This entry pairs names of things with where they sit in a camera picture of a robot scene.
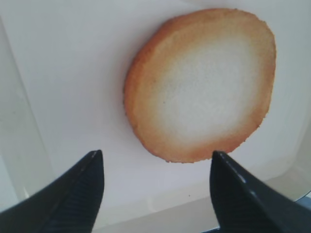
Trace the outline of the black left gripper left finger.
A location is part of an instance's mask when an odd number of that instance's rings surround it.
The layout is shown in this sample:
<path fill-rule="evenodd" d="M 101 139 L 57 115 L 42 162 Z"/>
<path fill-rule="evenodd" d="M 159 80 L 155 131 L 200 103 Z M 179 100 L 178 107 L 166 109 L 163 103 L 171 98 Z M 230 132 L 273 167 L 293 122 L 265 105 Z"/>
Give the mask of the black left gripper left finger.
<path fill-rule="evenodd" d="M 95 150 L 42 190 L 1 212 L 0 231 L 90 233 L 103 195 L 103 153 Z"/>

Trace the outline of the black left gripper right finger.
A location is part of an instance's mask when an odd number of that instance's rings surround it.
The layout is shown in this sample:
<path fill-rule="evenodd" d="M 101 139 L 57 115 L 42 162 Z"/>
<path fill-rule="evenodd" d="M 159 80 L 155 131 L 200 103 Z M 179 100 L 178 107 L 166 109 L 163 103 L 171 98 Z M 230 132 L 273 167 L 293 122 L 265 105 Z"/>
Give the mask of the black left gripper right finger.
<path fill-rule="evenodd" d="M 257 179 L 222 151 L 214 151 L 210 196 L 214 233 L 309 233 L 311 211 Z"/>

